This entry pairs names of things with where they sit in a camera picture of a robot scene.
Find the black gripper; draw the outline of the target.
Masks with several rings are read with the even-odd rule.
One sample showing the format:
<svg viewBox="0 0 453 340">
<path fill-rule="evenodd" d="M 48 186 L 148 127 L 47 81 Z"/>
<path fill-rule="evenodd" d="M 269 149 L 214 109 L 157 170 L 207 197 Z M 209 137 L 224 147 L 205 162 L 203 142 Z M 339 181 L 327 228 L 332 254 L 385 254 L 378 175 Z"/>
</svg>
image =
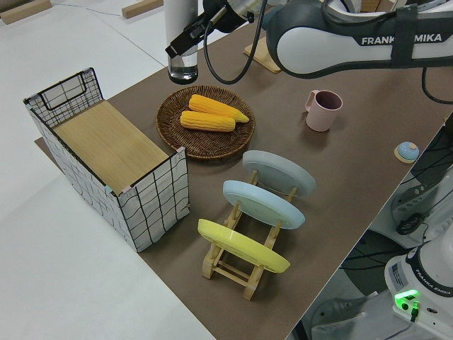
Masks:
<svg viewBox="0 0 453 340">
<path fill-rule="evenodd" d="M 192 23 L 184 27 L 182 33 L 177 35 L 165 49 L 167 55 L 173 59 L 176 56 L 182 56 L 190 48 L 198 45 L 213 31 L 208 28 L 213 24 L 213 18 L 208 16 L 198 16 Z"/>
</svg>

